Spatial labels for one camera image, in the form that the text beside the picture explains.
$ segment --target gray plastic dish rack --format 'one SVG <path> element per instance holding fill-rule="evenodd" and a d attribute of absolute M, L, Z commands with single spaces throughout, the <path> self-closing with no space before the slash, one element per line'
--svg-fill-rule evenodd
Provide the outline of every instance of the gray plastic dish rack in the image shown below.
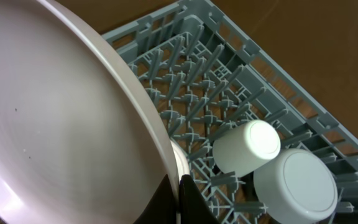
<path fill-rule="evenodd" d="M 266 217 L 252 176 L 223 174 L 211 156 L 214 139 L 252 119 L 332 172 L 339 203 L 320 223 L 358 223 L 358 140 L 211 1 L 178 1 L 103 38 L 144 84 L 221 223 Z"/>

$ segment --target plastic crate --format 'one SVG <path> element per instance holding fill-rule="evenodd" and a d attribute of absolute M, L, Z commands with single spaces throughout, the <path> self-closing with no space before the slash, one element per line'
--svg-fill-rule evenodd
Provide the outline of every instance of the plastic crate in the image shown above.
<path fill-rule="evenodd" d="M 222 133 L 263 119 L 282 148 L 311 151 L 331 170 L 339 203 L 322 223 L 358 223 L 358 140 L 211 1 L 178 1 L 103 38 L 144 84 L 220 222 L 265 217 L 252 176 L 222 174 L 211 156 Z"/>

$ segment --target white cup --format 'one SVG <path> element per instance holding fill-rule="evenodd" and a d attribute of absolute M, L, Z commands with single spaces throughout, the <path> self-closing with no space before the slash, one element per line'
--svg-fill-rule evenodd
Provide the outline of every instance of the white cup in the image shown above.
<path fill-rule="evenodd" d="M 224 173 L 235 171 L 238 177 L 245 176 L 280 152 L 280 138 L 267 122 L 253 120 L 238 126 L 213 144 L 216 165 Z"/>
<path fill-rule="evenodd" d="M 254 186 L 267 213 L 280 223 L 315 223 L 330 216 L 337 204 L 331 172 L 302 149 L 287 149 L 255 170 Z"/>

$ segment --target white plate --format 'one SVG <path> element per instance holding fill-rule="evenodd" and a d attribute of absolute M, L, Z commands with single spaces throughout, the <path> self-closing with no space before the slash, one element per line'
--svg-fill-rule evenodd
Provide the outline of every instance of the white plate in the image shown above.
<path fill-rule="evenodd" d="M 0 217 L 132 223 L 175 156 L 134 74 L 54 1 L 0 1 Z"/>

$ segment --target wooden surface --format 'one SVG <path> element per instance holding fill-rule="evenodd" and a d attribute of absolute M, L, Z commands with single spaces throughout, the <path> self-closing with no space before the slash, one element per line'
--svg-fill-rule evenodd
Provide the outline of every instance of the wooden surface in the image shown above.
<path fill-rule="evenodd" d="M 171 0 L 58 0 L 100 33 Z M 213 0 L 358 138 L 358 0 Z"/>

